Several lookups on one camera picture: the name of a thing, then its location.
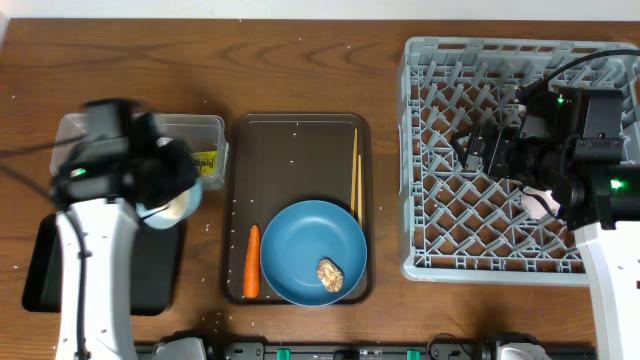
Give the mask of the light blue bowl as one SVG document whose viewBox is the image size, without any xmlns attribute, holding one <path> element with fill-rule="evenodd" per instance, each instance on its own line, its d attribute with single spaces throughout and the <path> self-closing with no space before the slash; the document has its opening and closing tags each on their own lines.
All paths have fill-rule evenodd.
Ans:
<svg viewBox="0 0 640 360">
<path fill-rule="evenodd" d="M 168 229 L 185 220 L 197 210 L 202 194 L 202 182 L 197 179 L 191 188 L 165 205 L 146 208 L 142 203 L 137 203 L 135 209 L 140 220 L 147 226 L 160 230 Z"/>
</svg>

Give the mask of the yellow foil snack wrapper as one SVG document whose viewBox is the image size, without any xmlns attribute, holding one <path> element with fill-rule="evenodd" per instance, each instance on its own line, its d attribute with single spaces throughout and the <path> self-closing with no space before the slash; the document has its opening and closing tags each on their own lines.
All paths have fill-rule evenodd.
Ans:
<svg viewBox="0 0 640 360">
<path fill-rule="evenodd" d="M 194 152 L 191 154 L 194 166 L 197 168 L 201 177 L 213 176 L 217 169 L 218 152 L 204 151 Z"/>
</svg>

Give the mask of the pink cup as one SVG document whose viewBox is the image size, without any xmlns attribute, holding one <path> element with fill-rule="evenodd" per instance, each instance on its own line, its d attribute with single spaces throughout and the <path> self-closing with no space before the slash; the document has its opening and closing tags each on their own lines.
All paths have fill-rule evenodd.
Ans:
<svg viewBox="0 0 640 360">
<path fill-rule="evenodd" d="M 552 197 L 551 190 L 537 190 L 521 186 L 521 206 L 533 220 L 541 220 L 545 216 L 557 219 L 561 210 L 560 204 Z"/>
</svg>

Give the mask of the blue plate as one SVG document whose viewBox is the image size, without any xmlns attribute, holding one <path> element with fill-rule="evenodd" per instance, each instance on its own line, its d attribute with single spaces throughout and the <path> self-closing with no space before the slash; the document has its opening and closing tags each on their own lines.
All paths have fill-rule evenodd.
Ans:
<svg viewBox="0 0 640 360">
<path fill-rule="evenodd" d="M 328 291 L 317 270 L 328 260 L 341 271 L 344 282 Z M 349 211 L 327 201 L 306 200 L 280 211 L 262 235 L 261 269 L 266 282 L 286 301 L 307 307 L 339 302 L 365 274 L 366 237 Z"/>
</svg>

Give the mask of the brown mushroom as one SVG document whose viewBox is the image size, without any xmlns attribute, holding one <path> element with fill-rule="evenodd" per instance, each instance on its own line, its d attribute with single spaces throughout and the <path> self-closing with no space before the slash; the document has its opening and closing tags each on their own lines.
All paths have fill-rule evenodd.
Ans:
<svg viewBox="0 0 640 360">
<path fill-rule="evenodd" d="M 316 275 L 328 292 L 337 293 L 344 286 L 343 272 L 328 258 L 320 260 Z"/>
</svg>

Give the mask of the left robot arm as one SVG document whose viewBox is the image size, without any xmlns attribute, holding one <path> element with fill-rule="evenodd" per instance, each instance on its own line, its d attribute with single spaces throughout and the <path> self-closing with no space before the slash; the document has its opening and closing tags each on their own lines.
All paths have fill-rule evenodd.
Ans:
<svg viewBox="0 0 640 360">
<path fill-rule="evenodd" d="M 84 104 L 85 133 L 51 182 L 62 251 L 59 359 L 135 359 L 131 258 L 142 226 L 165 230 L 198 208 L 191 150 L 123 98 Z"/>
</svg>

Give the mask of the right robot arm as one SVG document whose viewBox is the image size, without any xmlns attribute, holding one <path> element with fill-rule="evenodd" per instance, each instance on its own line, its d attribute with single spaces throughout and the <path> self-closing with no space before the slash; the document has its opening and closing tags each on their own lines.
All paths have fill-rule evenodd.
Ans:
<svg viewBox="0 0 640 360">
<path fill-rule="evenodd" d="M 560 87 L 522 99 L 520 127 L 475 124 L 451 137 L 465 168 L 532 189 L 565 222 L 587 274 L 597 355 L 639 356 L 639 167 L 624 161 L 623 94 Z"/>
</svg>

